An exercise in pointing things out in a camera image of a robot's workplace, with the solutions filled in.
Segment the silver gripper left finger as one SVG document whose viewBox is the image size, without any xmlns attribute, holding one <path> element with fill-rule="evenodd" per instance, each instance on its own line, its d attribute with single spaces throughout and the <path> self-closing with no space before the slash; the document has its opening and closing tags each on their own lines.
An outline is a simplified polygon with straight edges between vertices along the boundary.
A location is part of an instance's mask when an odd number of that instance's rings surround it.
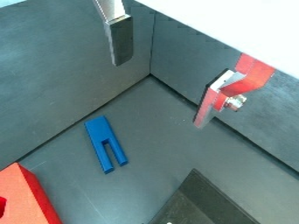
<svg viewBox="0 0 299 224">
<path fill-rule="evenodd" d="M 113 64 L 118 67 L 134 56 L 134 18 L 122 0 L 93 0 L 107 33 Z"/>
</svg>

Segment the silver red gripper right finger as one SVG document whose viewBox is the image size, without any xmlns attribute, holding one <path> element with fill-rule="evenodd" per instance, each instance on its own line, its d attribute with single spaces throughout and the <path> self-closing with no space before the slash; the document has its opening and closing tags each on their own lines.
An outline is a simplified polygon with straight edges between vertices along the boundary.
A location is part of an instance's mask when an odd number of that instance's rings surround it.
<svg viewBox="0 0 299 224">
<path fill-rule="evenodd" d="M 238 111 L 247 101 L 245 93 L 261 89 L 275 70 L 269 64 L 242 53 L 235 70 L 226 69 L 206 85 L 194 125 L 202 129 L 215 116 L 213 112 L 221 112 L 223 109 Z"/>
</svg>

